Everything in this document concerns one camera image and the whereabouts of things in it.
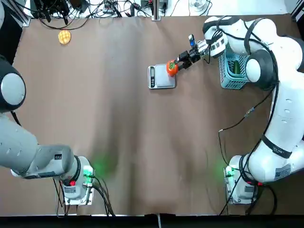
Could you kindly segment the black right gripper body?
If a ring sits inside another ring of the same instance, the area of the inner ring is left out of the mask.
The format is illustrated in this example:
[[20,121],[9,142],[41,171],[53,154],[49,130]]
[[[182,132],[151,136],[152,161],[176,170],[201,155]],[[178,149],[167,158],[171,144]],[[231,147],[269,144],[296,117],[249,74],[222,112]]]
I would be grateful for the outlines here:
[[197,41],[191,46],[189,51],[191,63],[196,63],[204,59],[207,63],[210,62],[210,47],[206,41]]

